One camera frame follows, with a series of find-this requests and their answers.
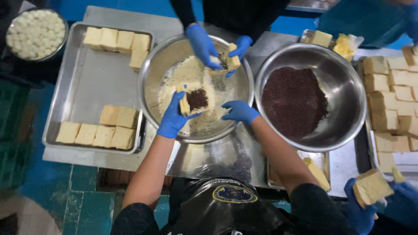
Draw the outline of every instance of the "stainless steel countertop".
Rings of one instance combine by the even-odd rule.
[[[152,31],[155,35],[155,43],[160,43],[170,36],[183,32],[180,21],[175,18],[95,6],[87,7],[83,21],[114,28],[124,27]],[[219,36],[226,41],[233,42],[237,37],[237,35],[214,26],[205,26],[205,28],[210,34]],[[245,55],[253,76],[256,77],[262,63],[270,54],[283,46],[297,42],[298,38],[298,36],[288,34],[264,32]],[[402,52],[391,49],[359,50],[357,55],[357,58],[369,55],[399,56],[402,55]],[[43,154],[43,160],[136,171],[156,133],[155,128],[150,124],[147,124],[145,131],[143,150],[137,154],[81,152],[47,147]],[[261,146],[250,132],[251,130],[241,124],[232,134],[209,144],[189,145],[176,141],[166,174],[194,179],[228,175],[243,179],[253,186],[268,188],[265,174],[266,161],[261,156]],[[345,197],[345,183],[349,178],[359,175],[358,160],[356,159],[364,159],[368,156],[356,156],[356,146],[352,140],[344,147],[331,151],[329,157],[331,174],[329,195]]]

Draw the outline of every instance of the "person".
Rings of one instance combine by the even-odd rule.
[[[364,48],[382,48],[404,33],[418,45],[417,0],[341,0],[319,18],[318,30],[363,36]]]
[[[169,221],[161,231],[153,216],[166,167],[178,131],[191,117],[179,112],[184,91],[174,92],[157,134],[126,190],[122,211],[111,234],[356,234],[341,210],[308,170],[303,160],[242,100],[222,105],[230,109],[223,120],[249,125],[286,188],[291,215],[261,198],[250,185],[230,177],[188,182],[181,193],[170,193]],[[173,204],[172,198],[179,198]]]
[[[218,57],[212,40],[207,32],[196,22],[191,0],[170,0],[174,11],[183,24],[186,37],[190,41],[196,56],[203,64],[212,69],[220,65],[211,62],[209,56]],[[204,21],[240,35],[235,41],[237,49],[228,56],[243,58],[249,46],[252,46],[261,34],[281,15],[290,0],[203,0]]]

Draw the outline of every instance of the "metal mixing bowl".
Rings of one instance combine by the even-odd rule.
[[[225,40],[210,36],[217,51],[227,51],[229,43]],[[194,55],[188,39],[179,34],[168,38],[158,44],[146,57],[142,64],[138,77],[139,103],[147,120],[158,129],[161,121],[161,114],[158,109],[158,93],[166,72],[178,62]],[[242,66],[228,79],[223,77],[212,77],[212,82],[228,84],[234,87],[232,90],[224,90],[231,94],[232,100],[244,100],[250,106],[254,100],[254,79],[248,62],[243,59]],[[222,86],[215,86],[215,90],[222,90]],[[184,143],[202,144],[219,140],[231,133],[239,122],[218,120],[205,130],[195,131],[190,134],[179,132],[177,139]]]
[[[328,98],[329,115],[320,121],[314,132],[298,141],[289,140],[278,132],[262,105],[264,86],[270,73],[286,66],[312,69]],[[358,134],[366,117],[366,92],[357,72],[339,54],[314,44],[292,44],[267,58],[257,76],[255,101],[261,115],[276,133],[291,146],[306,152],[327,152],[342,147]]]

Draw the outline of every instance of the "bread cube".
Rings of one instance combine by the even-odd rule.
[[[396,166],[393,153],[377,153],[377,160],[383,173],[392,173],[392,167]]]
[[[74,143],[80,126],[80,123],[62,121],[55,141],[60,143]]]
[[[96,138],[94,138],[93,146],[110,148],[110,142],[115,134],[115,127],[107,127],[100,125],[97,128]]]
[[[100,47],[105,51],[117,51],[117,29],[102,28]]]
[[[395,92],[397,100],[414,102],[411,87],[390,86],[390,90]]]
[[[370,94],[375,91],[389,91],[388,76],[384,74],[368,74],[364,78],[364,87],[366,93]]]
[[[99,123],[103,125],[116,125],[119,106],[105,105],[100,115]]]
[[[418,139],[418,118],[411,116],[399,117],[399,133]]]
[[[386,57],[386,59],[389,69],[408,70],[408,64],[406,63],[405,57]]]
[[[102,50],[100,47],[100,39],[102,38],[102,29],[95,27],[87,27],[86,35],[83,43],[89,45],[93,50]]]
[[[131,149],[133,147],[134,131],[134,129],[117,126],[112,141],[110,142],[110,147],[125,150]]]
[[[393,152],[395,138],[389,133],[375,133],[375,144],[377,152]]]
[[[392,136],[394,139],[393,142],[393,152],[395,153],[409,153],[409,140],[407,136]]]
[[[120,106],[119,114],[117,115],[116,126],[136,128],[137,117],[138,111],[136,109]]]
[[[116,49],[123,54],[131,54],[134,32],[118,31]]]
[[[82,145],[92,145],[96,137],[97,125],[82,123],[75,143]]]
[[[372,127],[375,131],[396,133],[399,128],[394,110],[378,110],[372,113]]]
[[[374,92],[369,95],[370,108],[374,112],[376,110],[396,110],[396,94],[394,92]]]

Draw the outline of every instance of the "gloved hand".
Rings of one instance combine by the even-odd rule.
[[[355,182],[356,179],[351,178],[344,187],[344,192],[348,199],[346,218],[348,225],[351,228],[356,230],[356,232],[360,235],[366,235],[369,234],[375,224],[374,216],[377,212],[377,207],[375,205],[370,205],[366,206],[366,209],[363,209],[359,205],[353,191],[353,185]]]
[[[418,229],[418,192],[408,182],[389,185],[395,194],[386,198],[385,215],[410,229]]]
[[[260,115],[255,108],[250,107],[245,101],[233,100],[228,101],[222,105],[222,108],[229,109],[228,114],[221,117],[222,120],[234,120],[245,122],[251,125],[252,121]]]
[[[248,47],[252,44],[252,39],[249,36],[240,36],[236,41],[235,45],[237,45],[237,49],[231,51],[228,56],[234,57],[238,56],[240,60],[244,57],[245,52],[247,51]],[[231,71],[227,73],[226,77],[230,77],[235,73],[236,69],[234,71]]]
[[[211,62],[209,58],[209,55],[218,57],[219,53],[216,51],[212,39],[206,31],[199,24],[194,24],[187,27],[185,33],[194,53],[202,63],[211,69],[221,69],[220,64]]]
[[[200,113],[197,113],[192,116],[183,117],[180,114],[179,112],[180,107],[178,105],[184,95],[185,95],[184,91],[179,92],[179,93],[174,92],[173,98],[171,99],[171,102],[168,105],[168,108],[163,115],[160,127],[157,130],[157,134],[162,135],[167,138],[175,138],[177,137],[177,133],[180,131],[181,128],[183,128],[187,120],[200,115]]]

